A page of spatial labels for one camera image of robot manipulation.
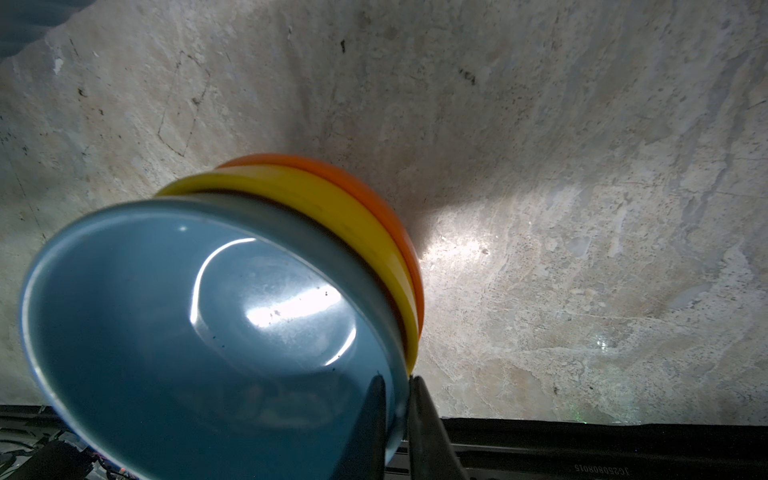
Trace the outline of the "orange bowl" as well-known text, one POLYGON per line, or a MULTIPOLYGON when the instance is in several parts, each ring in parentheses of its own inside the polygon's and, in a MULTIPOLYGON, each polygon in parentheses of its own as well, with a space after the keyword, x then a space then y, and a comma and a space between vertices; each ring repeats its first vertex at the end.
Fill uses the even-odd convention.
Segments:
POLYGON ((345 190, 365 206, 382 224, 399 248, 408 268, 415 295, 418 332, 422 335, 425 317, 425 298, 421 269, 411 238, 396 212, 366 183, 348 171, 320 160, 277 153, 260 153, 241 156, 218 166, 230 168, 251 165, 277 165, 312 173, 345 190))

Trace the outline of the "yellow bowl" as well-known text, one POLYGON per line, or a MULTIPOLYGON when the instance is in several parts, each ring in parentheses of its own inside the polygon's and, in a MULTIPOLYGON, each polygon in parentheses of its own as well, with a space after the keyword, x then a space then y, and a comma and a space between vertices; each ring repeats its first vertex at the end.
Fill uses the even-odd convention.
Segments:
POLYGON ((397 307, 408 373, 418 358, 418 318, 413 282, 403 255, 379 220, 354 197, 306 171, 277 165, 220 168, 176 180, 157 195, 223 191, 271 200, 335 234, 370 266, 397 307))

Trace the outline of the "blue bowl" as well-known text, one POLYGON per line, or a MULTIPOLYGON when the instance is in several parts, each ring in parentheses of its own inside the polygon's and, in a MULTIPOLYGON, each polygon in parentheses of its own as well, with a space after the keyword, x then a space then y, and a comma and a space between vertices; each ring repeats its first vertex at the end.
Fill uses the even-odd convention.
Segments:
POLYGON ((20 300, 51 406, 142 479, 332 479, 377 375, 386 466, 409 395, 398 321, 335 234, 223 192, 80 218, 39 252, 20 300))

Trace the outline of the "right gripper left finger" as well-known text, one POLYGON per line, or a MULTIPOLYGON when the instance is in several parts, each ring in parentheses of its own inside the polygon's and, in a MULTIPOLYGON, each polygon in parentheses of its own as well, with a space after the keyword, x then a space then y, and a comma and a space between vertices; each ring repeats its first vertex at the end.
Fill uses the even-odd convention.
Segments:
POLYGON ((386 384, 377 375, 369 384, 355 427, 331 478, 383 479, 386 441, 386 384))

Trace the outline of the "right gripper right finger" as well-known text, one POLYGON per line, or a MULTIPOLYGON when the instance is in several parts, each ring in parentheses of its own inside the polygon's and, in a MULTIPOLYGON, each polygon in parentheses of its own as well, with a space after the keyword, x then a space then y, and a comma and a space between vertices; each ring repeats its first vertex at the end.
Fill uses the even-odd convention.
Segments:
POLYGON ((426 383, 419 376, 409 380, 407 429, 412 479, 468 479, 426 383))

